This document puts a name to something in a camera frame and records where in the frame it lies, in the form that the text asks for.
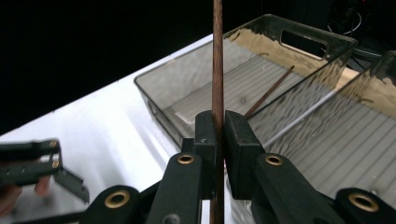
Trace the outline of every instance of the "screw hole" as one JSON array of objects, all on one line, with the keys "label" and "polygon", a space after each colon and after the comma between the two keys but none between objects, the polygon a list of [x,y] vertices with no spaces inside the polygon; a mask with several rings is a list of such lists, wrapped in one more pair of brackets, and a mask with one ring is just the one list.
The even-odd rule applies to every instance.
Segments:
[{"label": "screw hole", "polygon": [[349,201],[359,207],[359,209],[366,212],[376,212],[379,210],[379,206],[372,198],[361,193],[352,193],[348,196]]},{"label": "screw hole", "polygon": [[128,203],[130,194],[126,190],[118,190],[107,196],[105,206],[108,208],[119,208]]},{"label": "screw hole", "polygon": [[177,158],[177,161],[180,164],[190,164],[194,161],[194,157],[191,155],[182,155]]},{"label": "screw hole", "polygon": [[268,163],[270,163],[271,165],[281,165],[281,164],[283,164],[282,158],[280,158],[278,156],[274,156],[274,155],[265,157],[265,160]]}]

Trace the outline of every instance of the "plastic bin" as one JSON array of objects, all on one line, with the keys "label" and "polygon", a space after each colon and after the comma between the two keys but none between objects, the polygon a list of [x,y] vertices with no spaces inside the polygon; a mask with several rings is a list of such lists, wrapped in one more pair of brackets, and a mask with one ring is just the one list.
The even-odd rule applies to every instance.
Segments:
[{"label": "plastic bin", "polygon": [[[336,94],[283,126],[282,134],[265,118],[276,117],[276,107],[292,94],[279,97],[249,122],[264,149],[290,159],[319,192],[335,198],[339,189],[365,189],[396,208],[395,84],[396,51],[390,51]],[[304,99],[293,102],[285,105],[291,114]],[[232,200],[237,223],[254,223],[250,205]]]},{"label": "plastic bin", "polygon": [[[307,81],[315,82],[309,91],[318,101],[319,89],[337,84],[356,44],[273,15],[259,17],[224,35],[224,107],[245,114],[293,65],[262,107]],[[196,114],[211,109],[212,48],[210,42],[135,79],[148,108],[179,145],[194,137]]]}]

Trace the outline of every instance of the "white table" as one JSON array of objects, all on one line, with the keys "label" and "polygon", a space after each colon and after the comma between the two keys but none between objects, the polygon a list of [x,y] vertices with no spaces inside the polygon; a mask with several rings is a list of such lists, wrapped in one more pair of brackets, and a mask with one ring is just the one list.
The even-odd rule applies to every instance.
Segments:
[{"label": "white table", "polygon": [[[84,179],[91,202],[100,192],[115,185],[131,186],[139,191],[146,189],[162,179],[169,158],[179,149],[150,115],[134,78],[211,40],[212,35],[207,36],[101,90],[32,120],[0,136],[0,142],[58,138],[64,167]],[[226,198],[226,223],[231,223],[229,198]],[[49,195],[44,198],[36,196],[33,187],[24,187],[15,211],[0,218],[0,223],[78,212],[87,207],[51,180]],[[208,222],[208,211],[208,202],[204,202],[203,223]]]}]

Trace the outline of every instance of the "wooden dowel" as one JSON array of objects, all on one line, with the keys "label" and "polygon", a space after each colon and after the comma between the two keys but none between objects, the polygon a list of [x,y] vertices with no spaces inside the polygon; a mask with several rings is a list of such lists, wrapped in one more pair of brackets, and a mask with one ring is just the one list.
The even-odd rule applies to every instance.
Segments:
[{"label": "wooden dowel", "polygon": [[213,0],[213,79],[212,115],[218,141],[216,160],[216,198],[210,202],[210,223],[224,223],[224,153],[222,133],[224,126],[223,96],[223,44],[222,44],[222,3]]},{"label": "wooden dowel", "polygon": [[286,71],[285,74],[283,74],[283,76],[262,96],[262,98],[260,98],[259,101],[256,102],[256,104],[254,104],[254,106],[252,106],[247,113],[245,114],[245,118],[249,119],[250,116],[253,114],[253,112],[262,104],[262,102],[264,102],[268,96],[274,91],[276,90],[276,88],[280,85],[280,83],[282,83],[282,81],[291,73],[291,71],[293,70],[294,65],[289,68],[288,71]]}]

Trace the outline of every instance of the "thin wooden rod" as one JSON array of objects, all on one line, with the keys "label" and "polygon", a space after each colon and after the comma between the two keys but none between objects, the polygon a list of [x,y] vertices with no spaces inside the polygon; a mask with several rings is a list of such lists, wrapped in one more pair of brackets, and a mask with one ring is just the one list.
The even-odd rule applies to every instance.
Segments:
[{"label": "thin wooden rod", "polygon": [[262,102],[264,102],[268,96],[274,91],[276,90],[276,88],[280,85],[280,83],[282,83],[282,81],[291,73],[291,71],[293,70],[294,65],[289,68],[288,71],[286,71],[285,74],[283,74],[283,76],[262,96],[262,98],[260,98],[259,101],[256,102],[256,104],[254,104],[254,106],[252,106],[247,113],[245,114],[245,118],[249,119],[251,117],[251,115],[253,114],[253,112],[262,104]]},{"label": "thin wooden rod", "polygon": [[216,160],[216,197],[210,202],[210,223],[224,223],[224,93],[223,93],[223,44],[222,44],[222,3],[213,0],[213,79],[212,79],[212,115],[218,137]]}]

